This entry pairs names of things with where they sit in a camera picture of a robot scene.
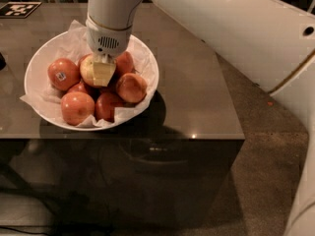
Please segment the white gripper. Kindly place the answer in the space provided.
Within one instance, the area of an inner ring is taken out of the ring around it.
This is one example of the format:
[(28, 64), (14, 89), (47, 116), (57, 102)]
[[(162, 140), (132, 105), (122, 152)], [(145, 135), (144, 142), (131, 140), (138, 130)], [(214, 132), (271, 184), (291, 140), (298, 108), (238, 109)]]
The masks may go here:
[(97, 87), (107, 87), (116, 64), (113, 58), (123, 53), (129, 44), (131, 27), (109, 29), (97, 24), (91, 17), (86, 20), (87, 43), (94, 53), (93, 82)]

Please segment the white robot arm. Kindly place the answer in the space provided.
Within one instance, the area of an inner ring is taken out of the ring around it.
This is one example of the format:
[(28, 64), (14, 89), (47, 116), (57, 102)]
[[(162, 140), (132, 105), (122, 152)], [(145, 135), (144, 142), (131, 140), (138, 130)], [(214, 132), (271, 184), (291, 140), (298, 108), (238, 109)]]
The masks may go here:
[[(116, 56), (142, 0), (88, 0), (88, 44)], [(315, 15), (280, 0), (151, 0), (293, 113), (308, 150), (283, 236), (315, 236)]]

